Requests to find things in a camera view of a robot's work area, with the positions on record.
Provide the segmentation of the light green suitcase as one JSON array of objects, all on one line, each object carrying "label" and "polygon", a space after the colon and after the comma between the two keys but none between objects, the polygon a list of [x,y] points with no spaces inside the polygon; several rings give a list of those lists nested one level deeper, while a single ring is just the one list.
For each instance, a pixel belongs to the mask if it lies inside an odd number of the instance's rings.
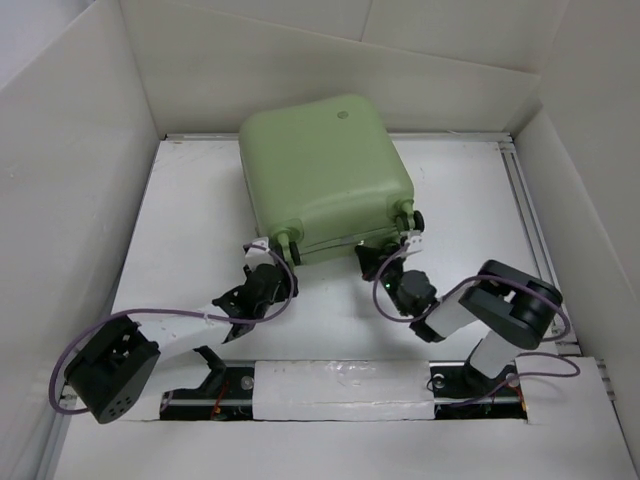
[{"label": "light green suitcase", "polygon": [[410,175],[367,98],[345,94],[262,111],[239,130],[258,236],[291,265],[381,248],[422,231]]}]

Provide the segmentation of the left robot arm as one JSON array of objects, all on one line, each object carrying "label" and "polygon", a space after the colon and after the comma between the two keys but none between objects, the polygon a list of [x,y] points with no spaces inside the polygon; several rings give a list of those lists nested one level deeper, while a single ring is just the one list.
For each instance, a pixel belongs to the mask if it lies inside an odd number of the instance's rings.
[{"label": "left robot arm", "polygon": [[188,384],[201,396],[222,387],[226,365],[212,350],[251,332],[282,313],[298,294],[298,280],[288,267],[261,264],[245,270],[245,283],[212,301],[224,312],[131,309],[114,314],[96,329],[74,354],[64,379],[100,424],[127,413],[145,388],[156,366],[189,351],[205,362],[194,365]]}]

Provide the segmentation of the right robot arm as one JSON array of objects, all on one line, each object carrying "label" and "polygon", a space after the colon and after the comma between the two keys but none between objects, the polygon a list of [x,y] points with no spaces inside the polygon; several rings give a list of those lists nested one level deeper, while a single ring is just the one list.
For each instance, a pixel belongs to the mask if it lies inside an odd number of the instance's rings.
[{"label": "right robot arm", "polygon": [[404,269],[411,253],[407,244],[358,245],[355,253],[380,315],[406,323],[422,341],[440,343],[475,322],[488,328],[459,370],[467,396],[496,389],[517,356],[543,343],[555,318],[562,319],[564,335],[570,331],[560,290],[497,260],[486,261],[476,275],[439,295],[425,272]]}]

